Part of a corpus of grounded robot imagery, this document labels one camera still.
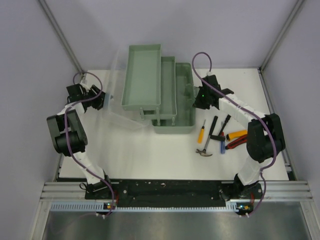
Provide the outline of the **orange handled screwdriver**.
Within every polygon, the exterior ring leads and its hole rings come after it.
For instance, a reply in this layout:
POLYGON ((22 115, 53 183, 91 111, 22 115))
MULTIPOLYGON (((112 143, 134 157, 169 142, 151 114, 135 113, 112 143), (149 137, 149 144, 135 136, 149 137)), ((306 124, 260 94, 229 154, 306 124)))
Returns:
POLYGON ((204 132, 205 132, 205 124, 206 124, 206 120, 203 121, 202 127, 200 129, 199 135, 198 135, 198 139, 197 139, 197 143, 201 144, 204 138, 204 132))

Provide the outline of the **small black mallet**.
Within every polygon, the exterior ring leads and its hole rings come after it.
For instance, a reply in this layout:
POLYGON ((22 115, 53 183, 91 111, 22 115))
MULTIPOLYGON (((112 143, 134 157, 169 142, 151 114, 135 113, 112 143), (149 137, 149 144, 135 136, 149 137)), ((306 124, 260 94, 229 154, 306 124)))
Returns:
POLYGON ((218 135, 211 135, 210 139, 211 140, 215 140, 215 141, 219 141, 219 142, 224 142, 225 141, 225 137, 222 136, 222 133, 226 127, 226 125, 228 124, 228 122, 230 121, 231 116, 228 114, 223 122, 223 124, 221 125, 220 131, 218 133, 218 135))

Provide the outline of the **orange black utility knife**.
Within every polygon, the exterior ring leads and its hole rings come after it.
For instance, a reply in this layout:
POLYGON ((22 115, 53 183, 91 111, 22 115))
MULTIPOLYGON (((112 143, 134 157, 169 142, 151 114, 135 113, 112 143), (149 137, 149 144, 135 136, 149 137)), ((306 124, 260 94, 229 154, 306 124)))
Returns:
POLYGON ((248 134, 248 131, 247 130, 240 130, 240 131, 236 131, 236 132, 231 132, 231 133, 228 133, 226 135, 226 139, 228 141, 231 141, 233 139, 237 139, 237 138, 240 138, 244 135, 247 135, 248 134))

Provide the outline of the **translucent green tool box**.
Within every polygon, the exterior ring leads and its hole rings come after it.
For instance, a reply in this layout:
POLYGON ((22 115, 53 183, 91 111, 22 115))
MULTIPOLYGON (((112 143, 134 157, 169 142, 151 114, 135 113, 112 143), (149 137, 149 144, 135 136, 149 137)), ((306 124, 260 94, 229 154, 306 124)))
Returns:
POLYGON ((119 48, 105 87, 104 115, 120 127, 151 124, 157 134, 190 134, 195 127, 192 66, 163 56, 160 44, 119 48))

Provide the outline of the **claw hammer black handle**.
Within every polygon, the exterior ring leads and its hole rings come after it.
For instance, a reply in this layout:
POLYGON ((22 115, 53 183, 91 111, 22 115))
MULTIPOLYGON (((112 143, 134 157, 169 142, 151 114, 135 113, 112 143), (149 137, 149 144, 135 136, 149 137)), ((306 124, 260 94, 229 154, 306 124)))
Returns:
POLYGON ((207 140, 206 140, 206 143, 205 143, 205 145, 204 145, 203 150, 199 150, 199 149, 196 150, 196 153, 200 154, 202 157, 210 157, 210 156, 212 156, 212 154, 208 154, 208 153, 207 153, 207 148, 208 148, 208 145, 209 145, 211 136, 212 136, 212 134, 213 134, 213 131, 214 131, 214 129, 215 129, 217 120, 218 120, 218 116, 216 115, 216 116, 213 118, 213 121, 212 121, 210 130, 209 130, 209 133, 208 133, 208 137, 207 137, 207 140))

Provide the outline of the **red handled pliers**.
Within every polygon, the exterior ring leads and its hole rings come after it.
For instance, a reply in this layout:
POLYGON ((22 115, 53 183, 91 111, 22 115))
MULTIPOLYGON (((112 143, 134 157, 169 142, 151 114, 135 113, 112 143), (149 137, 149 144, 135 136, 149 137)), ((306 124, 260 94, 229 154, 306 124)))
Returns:
POLYGON ((225 146, 226 150, 234 149, 247 142, 247 135, 243 135, 225 146))

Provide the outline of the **blue handled screwdriver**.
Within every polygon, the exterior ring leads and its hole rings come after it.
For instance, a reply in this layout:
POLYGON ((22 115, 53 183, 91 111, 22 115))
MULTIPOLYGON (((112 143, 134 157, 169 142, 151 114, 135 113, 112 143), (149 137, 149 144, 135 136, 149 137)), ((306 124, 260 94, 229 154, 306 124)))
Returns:
POLYGON ((225 141, 220 142, 220 153, 225 154, 226 148, 225 148, 225 141))

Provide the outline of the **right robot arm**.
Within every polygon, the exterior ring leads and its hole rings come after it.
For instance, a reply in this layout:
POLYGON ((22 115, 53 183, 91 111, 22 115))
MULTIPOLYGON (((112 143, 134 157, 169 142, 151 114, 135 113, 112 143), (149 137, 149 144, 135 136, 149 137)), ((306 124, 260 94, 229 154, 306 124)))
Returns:
POLYGON ((254 109, 230 89, 221 89, 214 74, 201 78, 201 83, 193 106, 203 110, 215 107, 247 130, 247 159, 235 175, 232 188, 225 192, 229 198, 245 198, 262 178, 263 171, 275 164, 278 154, 286 147, 281 119, 276 113, 254 109))

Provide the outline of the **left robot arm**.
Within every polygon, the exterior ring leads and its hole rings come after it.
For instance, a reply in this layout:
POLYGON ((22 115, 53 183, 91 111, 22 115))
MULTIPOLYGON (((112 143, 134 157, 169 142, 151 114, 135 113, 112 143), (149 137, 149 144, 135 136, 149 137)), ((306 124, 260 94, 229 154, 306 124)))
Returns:
POLYGON ((59 113, 46 119, 53 147, 78 165, 86 177, 84 189, 88 194, 97 193, 102 198, 109 198, 114 187, 105 171, 89 159, 86 152, 88 137, 80 120, 88 108, 101 110, 106 94, 94 84, 88 87, 78 83, 66 89, 67 104, 59 113))

